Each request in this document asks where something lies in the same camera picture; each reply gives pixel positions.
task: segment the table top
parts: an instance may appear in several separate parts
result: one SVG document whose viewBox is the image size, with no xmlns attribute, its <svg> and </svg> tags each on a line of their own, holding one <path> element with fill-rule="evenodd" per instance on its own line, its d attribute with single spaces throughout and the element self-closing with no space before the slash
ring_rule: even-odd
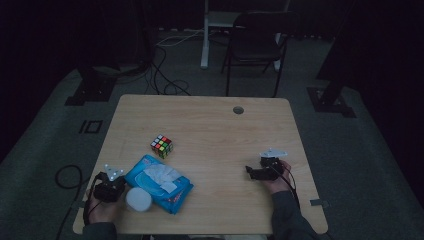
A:
<svg viewBox="0 0 424 240">
<path fill-rule="evenodd" d="M 234 107 L 244 112 L 236 114 Z M 176 215 L 153 205 L 148 212 L 122 209 L 115 222 L 126 234 L 271 234 L 272 201 L 245 166 L 260 168 L 260 152 L 286 151 L 302 215 L 317 233 L 327 231 L 318 193 L 297 126 L 285 99 L 124 95 L 121 97 L 94 176 L 104 164 L 129 172 L 162 134 L 174 149 L 161 160 L 191 180 L 194 188 Z M 73 229 L 81 233 L 82 209 Z"/>
</svg>

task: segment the white round object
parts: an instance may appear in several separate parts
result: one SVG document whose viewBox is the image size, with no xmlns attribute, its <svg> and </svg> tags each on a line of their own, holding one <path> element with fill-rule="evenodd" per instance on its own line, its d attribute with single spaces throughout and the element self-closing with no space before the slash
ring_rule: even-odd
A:
<svg viewBox="0 0 424 240">
<path fill-rule="evenodd" d="M 126 196 L 127 205 L 131 210 L 145 212 L 152 205 L 152 197 L 142 188 L 132 188 Z"/>
</svg>

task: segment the black sleeve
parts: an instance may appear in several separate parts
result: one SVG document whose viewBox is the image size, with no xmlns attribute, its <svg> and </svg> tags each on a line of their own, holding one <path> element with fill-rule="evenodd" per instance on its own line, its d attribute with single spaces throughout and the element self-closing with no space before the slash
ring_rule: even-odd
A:
<svg viewBox="0 0 424 240">
<path fill-rule="evenodd" d="M 82 239 L 84 240 L 116 240 L 115 224 L 110 222 L 93 223 L 82 229 Z"/>
<path fill-rule="evenodd" d="M 275 240 L 319 239 L 309 222 L 302 216 L 290 191 L 272 194 L 274 212 L 271 224 Z"/>
</svg>

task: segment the tripod base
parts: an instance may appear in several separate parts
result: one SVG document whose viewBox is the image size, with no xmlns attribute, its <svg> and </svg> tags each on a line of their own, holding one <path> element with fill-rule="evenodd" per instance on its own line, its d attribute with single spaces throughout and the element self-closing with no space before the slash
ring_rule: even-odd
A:
<svg viewBox="0 0 424 240">
<path fill-rule="evenodd" d="M 341 113 L 346 118 L 356 118 L 353 109 L 346 105 L 342 96 L 339 96 L 331 105 L 324 104 L 321 101 L 324 89 L 308 87 L 307 90 L 316 112 Z"/>
<path fill-rule="evenodd" d="M 107 102 L 115 86 L 116 78 L 101 79 L 99 87 L 87 90 L 84 80 L 80 83 L 74 96 L 68 97 L 65 106 L 83 106 L 85 102 Z"/>
</svg>

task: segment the human hand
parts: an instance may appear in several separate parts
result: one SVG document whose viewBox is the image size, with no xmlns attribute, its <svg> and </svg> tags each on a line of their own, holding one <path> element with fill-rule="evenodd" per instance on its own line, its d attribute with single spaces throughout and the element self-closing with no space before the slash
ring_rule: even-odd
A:
<svg viewBox="0 0 424 240">
<path fill-rule="evenodd" d="M 291 170 L 291 166 L 283 160 L 280 160 L 280 162 L 281 164 L 283 164 L 284 168 L 283 177 L 287 180 L 288 183 L 290 183 L 289 171 Z M 274 181 L 262 181 L 262 183 L 265 185 L 265 187 L 269 190 L 271 194 L 290 190 L 290 186 L 283 179 L 281 179 L 281 177 L 275 179 Z"/>
<path fill-rule="evenodd" d="M 90 189 L 87 190 L 87 197 L 90 196 Z M 88 220 L 90 224 L 99 222 L 113 222 L 119 214 L 119 207 L 122 203 L 122 196 L 117 202 L 105 203 L 94 197 L 92 194 L 88 209 Z"/>
</svg>

